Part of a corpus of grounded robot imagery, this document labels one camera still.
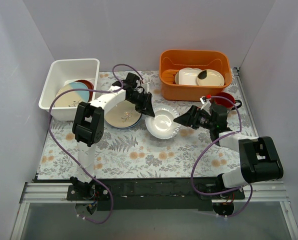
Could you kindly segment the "cream and blue plate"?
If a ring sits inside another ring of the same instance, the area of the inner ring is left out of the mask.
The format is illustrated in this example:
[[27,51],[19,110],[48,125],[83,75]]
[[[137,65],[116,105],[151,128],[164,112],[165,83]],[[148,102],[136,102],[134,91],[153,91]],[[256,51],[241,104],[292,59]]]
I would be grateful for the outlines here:
[[75,91],[70,91],[59,97],[54,106],[56,108],[77,107],[80,102],[88,102],[90,92],[76,89],[88,89],[88,87],[82,82],[71,82],[66,84],[57,92],[56,97],[68,90]]

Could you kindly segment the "white fluted deep plate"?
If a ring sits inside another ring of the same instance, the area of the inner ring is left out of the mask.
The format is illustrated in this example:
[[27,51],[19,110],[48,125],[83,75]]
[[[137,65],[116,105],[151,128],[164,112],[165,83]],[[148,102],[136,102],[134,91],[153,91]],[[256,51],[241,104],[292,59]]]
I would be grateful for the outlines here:
[[155,117],[147,116],[145,125],[149,133],[161,140],[168,140],[175,137],[181,125],[174,122],[179,113],[171,106],[160,104],[153,108]]

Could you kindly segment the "floral patterned table mat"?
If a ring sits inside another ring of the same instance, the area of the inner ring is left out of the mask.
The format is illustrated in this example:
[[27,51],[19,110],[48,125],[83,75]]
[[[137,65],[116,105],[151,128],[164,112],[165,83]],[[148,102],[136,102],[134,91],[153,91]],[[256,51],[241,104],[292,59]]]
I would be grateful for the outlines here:
[[[52,133],[46,138],[37,171],[38,180],[67,180],[78,169],[73,158],[77,143],[70,121],[54,120]],[[175,178],[213,177],[236,169],[239,155],[232,150],[213,146],[209,132],[181,127],[171,139],[157,139],[147,130],[145,120],[129,129],[108,124],[95,146],[93,169],[98,179],[107,178]]]

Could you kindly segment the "cream green floral plate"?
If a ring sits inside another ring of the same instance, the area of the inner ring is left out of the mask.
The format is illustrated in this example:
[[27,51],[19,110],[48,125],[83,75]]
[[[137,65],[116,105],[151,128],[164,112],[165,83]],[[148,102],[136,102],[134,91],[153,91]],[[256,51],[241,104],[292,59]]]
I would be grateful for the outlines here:
[[141,117],[142,114],[136,111],[135,104],[125,100],[108,111],[104,119],[112,127],[126,129],[135,125]]

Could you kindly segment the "aluminium frame rail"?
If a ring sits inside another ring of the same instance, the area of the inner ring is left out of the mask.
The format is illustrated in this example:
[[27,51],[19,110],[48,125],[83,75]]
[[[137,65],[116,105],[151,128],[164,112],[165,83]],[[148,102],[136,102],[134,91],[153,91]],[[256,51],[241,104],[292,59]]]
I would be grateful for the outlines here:
[[[251,107],[247,100],[247,95],[243,88],[243,82],[241,78],[240,68],[234,67],[232,69],[232,75],[236,80],[237,86],[239,88],[240,95],[243,99],[244,106],[246,108],[246,112],[250,118],[252,131],[255,136],[258,136],[258,130],[255,124],[255,120],[252,114]],[[282,215],[284,222],[286,223],[289,235],[292,240],[298,240],[298,225],[294,216],[294,212],[291,205],[291,199],[286,190],[284,182],[281,180],[253,183],[253,190],[249,186],[244,188],[247,194],[252,194],[251,201],[252,202],[266,202],[273,203],[278,202],[280,208],[282,210]]]

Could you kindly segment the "red and black mug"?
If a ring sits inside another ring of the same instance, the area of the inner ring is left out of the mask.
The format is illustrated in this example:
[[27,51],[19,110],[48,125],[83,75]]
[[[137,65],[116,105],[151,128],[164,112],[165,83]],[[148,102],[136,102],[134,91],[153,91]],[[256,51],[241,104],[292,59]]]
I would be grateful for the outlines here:
[[215,104],[227,108],[228,113],[239,109],[243,105],[241,100],[235,99],[231,94],[226,92],[220,92],[215,96],[216,97],[213,98]]

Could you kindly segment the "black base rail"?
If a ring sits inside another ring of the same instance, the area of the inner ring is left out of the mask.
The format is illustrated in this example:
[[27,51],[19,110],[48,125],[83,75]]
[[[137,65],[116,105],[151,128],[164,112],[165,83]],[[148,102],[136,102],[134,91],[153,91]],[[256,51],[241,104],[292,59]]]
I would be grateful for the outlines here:
[[198,209],[211,211],[212,201],[243,200],[242,190],[223,192],[216,177],[111,178],[100,183],[70,178],[68,201],[92,201],[98,211]]

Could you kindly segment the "blue plate under cream plate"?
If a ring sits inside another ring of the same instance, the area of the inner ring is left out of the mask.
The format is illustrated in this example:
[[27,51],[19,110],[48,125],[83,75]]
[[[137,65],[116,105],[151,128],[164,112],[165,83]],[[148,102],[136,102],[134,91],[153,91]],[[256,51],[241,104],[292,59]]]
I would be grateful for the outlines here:
[[133,128],[133,127],[135,127],[141,121],[141,119],[142,119],[142,116],[140,116],[140,118],[134,124],[132,124],[130,126],[126,126],[126,127],[119,127],[119,129],[130,129],[130,128]]

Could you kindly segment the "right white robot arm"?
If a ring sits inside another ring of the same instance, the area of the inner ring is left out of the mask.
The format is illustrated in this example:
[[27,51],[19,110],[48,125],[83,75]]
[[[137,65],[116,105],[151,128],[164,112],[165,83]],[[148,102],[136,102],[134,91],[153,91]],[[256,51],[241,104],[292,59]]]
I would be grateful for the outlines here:
[[248,184],[279,180],[284,169],[274,141],[269,136],[250,137],[232,131],[228,127],[227,108],[222,105],[212,107],[210,112],[195,105],[173,121],[185,127],[209,130],[212,145],[225,147],[239,153],[240,167],[217,176],[216,195],[226,199],[234,190]]

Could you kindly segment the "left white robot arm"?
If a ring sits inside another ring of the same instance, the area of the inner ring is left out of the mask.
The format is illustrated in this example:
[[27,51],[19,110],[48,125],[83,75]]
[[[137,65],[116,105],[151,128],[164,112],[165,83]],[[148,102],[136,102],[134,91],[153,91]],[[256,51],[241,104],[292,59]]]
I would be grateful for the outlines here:
[[123,81],[114,82],[97,99],[78,104],[72,132],[77,141],[79,167],[77,176],[71,177],[70,182],[84,200],[92,199],[97,193],[93,186],[93,165],[96,144],[104,134],[105,115],[123,101],[134,104],[135,111],[140,114],[155,116],[149,87],[142,87],[140,77],[133,73],[128,73]]

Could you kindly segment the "cream plate with black mark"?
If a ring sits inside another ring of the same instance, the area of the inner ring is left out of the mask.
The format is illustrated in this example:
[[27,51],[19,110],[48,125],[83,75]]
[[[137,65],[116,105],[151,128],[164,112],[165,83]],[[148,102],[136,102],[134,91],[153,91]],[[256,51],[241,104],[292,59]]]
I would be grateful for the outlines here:
[[202,87],[221,87],[225,84],[225,79],[218,71],[206,69],[197,75],[196,83]]

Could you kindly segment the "orange plastic bin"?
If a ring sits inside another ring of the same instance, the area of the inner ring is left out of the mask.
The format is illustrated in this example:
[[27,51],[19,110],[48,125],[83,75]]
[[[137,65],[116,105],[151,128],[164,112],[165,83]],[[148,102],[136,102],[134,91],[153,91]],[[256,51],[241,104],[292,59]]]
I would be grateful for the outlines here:
[[[223,86],[198,86],[176,84],[175,77],[179,70],[197,68],[215,70],[224,77]],[[223,92],[232,83],[230,61],[219,51],[169,49],[160,55],[159,78],[161,94],[169,101],[198,102],[205,95],[216,95]]]

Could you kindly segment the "red-brown scalloped plate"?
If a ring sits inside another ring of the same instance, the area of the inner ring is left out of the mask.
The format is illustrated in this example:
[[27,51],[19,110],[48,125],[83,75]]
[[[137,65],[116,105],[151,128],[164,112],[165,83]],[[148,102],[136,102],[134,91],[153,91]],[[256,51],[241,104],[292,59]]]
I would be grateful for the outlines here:
[[[88,80],[80,79],[80,80],[76,80],[76,82],[83,83],[90,90],[93,90],[94,89],[94,85],[90,81],[88,81]],[[93,92],[90,91],[89,92],[89,99],[88,99],[89,102],[92,100],[92,97],[93,97]]]

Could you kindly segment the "white plastic bin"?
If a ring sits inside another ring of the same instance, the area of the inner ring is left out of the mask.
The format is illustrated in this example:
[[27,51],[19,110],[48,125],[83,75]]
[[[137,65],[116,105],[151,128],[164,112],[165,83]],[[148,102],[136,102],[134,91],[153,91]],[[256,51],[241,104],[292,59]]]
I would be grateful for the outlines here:
[[[48,71],[39,100],[39,107],[49,111],[51,103],[58,91],[65,85],[77,80],[88,80],[97,88],[100,61],[96,58],[62,59],[54,61]],[[58,121],[73,121],[76,115],[75,107],[52,107],[51,115]]]

